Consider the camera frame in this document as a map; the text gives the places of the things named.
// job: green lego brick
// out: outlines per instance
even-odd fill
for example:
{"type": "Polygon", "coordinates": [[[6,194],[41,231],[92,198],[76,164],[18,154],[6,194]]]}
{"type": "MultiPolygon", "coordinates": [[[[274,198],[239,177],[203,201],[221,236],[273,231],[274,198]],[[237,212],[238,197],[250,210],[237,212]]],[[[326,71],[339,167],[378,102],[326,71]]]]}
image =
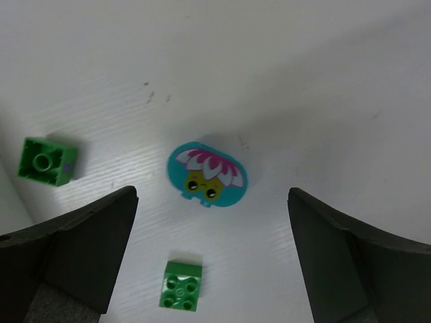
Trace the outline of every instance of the green lego brick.
{"type": "Polygon", "coordinates": [[[168,262],[159,306],[196,312],[201,280],[202,266],[168,262]]]}
{"type": "Polygon", "coordinates": [[[26,138],[18,176],[48,185],[67,184],[73,175],[78,149],[42,138],[26,138]]]}

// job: white table surface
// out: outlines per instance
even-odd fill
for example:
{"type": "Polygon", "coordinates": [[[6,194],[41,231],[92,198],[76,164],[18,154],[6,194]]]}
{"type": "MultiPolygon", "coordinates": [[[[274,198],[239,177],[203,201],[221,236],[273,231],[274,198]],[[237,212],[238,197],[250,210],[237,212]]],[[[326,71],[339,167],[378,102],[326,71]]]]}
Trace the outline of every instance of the white table surface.
{"type": "Polygon", "coordinates": [[[3,1],[0,152],[33,220],[138,190],[101,322],[312,322],[286,206],[293,186],[431,243],[426,3],[3,1]],[[77,180],[16,178],[25,136],[78,144],[77,180]],[[205,209],[169,184],[169,153],[197,139],[244,163],[251,187],[237,205],[205,209]],[[158,307],[178,253],[204,264],[196,313],[158,307]]]}

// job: dark speck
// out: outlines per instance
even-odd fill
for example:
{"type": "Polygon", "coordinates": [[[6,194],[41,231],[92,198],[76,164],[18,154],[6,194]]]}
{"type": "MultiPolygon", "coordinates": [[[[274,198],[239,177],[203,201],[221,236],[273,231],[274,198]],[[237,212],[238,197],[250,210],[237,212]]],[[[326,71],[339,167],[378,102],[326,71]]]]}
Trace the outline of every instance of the dark speck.
{"type": "Polygon", "coordinates": [[[382,110],[377,111],[376,113],[374,113],[374,114],[372,115],[372,119],[373,119],[373,120],[374,120],[374,119],[377,119],[381,114],[382,114],[382,110]]]}
{"type": "Polygon", "coordinates": [[[238,135],[238,140],[240,142],[240,146],[242,150],[248,149],[247,143],[244,142],[244,140],[242,140],[242,137],[240,135],[238,135]]]}
{"type": "Polygon", "coordinates": [[[147,104],[149,104],[151,100],[153,100],[154,94],[156,94],[155,91],[150,93],[150,96],[148,97],[148,100],[147,100],[147,104]]]}

